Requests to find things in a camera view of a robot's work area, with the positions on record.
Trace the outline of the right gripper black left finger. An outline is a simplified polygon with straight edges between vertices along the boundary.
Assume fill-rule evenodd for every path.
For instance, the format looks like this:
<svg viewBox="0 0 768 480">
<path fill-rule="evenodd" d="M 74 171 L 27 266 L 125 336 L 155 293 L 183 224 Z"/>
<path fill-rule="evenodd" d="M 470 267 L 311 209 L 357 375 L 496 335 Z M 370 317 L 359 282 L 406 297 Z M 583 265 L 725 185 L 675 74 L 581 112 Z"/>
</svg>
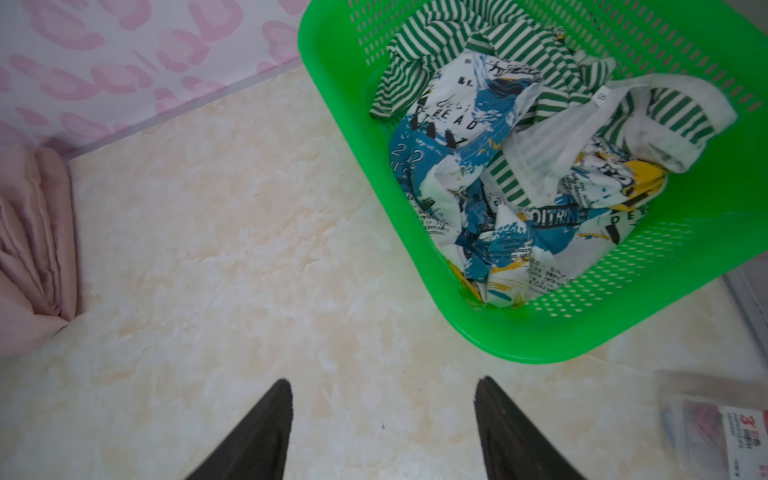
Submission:
<svg viewBox="0 0 768 480">
<path fill-rule="evenodd" d="M 281 480 L 293 422 L 293 394 L 277 380 L 188 480 Z"/>
</svg>

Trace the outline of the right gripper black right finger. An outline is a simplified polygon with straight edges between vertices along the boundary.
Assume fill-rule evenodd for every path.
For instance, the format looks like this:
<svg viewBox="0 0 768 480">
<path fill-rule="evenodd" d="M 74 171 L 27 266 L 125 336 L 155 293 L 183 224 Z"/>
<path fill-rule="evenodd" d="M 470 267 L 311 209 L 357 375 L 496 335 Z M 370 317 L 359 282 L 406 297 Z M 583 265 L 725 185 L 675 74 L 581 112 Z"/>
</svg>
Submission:
<svg viewBox="0 0 768 480">
<path fill-rule="evenodd" d="M 474 408 L 488 479 L 584 479 L 493 378 L 479 380 Z"/>
</svg>

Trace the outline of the pink garment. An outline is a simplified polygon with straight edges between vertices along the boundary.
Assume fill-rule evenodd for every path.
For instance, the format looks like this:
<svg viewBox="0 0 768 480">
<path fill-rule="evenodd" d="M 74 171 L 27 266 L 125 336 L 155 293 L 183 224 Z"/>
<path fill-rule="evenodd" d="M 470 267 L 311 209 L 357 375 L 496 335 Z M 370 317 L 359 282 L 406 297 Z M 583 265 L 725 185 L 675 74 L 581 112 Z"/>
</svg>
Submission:
<svg viewBox="0 0 768 480">
<path fill-rule="evenodd" d="M 78 262 L 71 178 L 57 152 L 1 154 L 1 355 L 23 354 L 77 313 Z"/>
</svg>

